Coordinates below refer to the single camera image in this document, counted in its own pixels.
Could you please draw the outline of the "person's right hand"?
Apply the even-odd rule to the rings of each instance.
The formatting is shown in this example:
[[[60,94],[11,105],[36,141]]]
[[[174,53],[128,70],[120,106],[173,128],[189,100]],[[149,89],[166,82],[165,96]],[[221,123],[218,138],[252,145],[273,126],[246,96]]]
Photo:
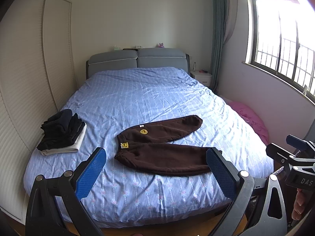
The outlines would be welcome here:
[[[305,194],[302,189],[297,189],[297,194],[292,211],[292,219],[300,220],[302,218],[303,212],[305,211]]]

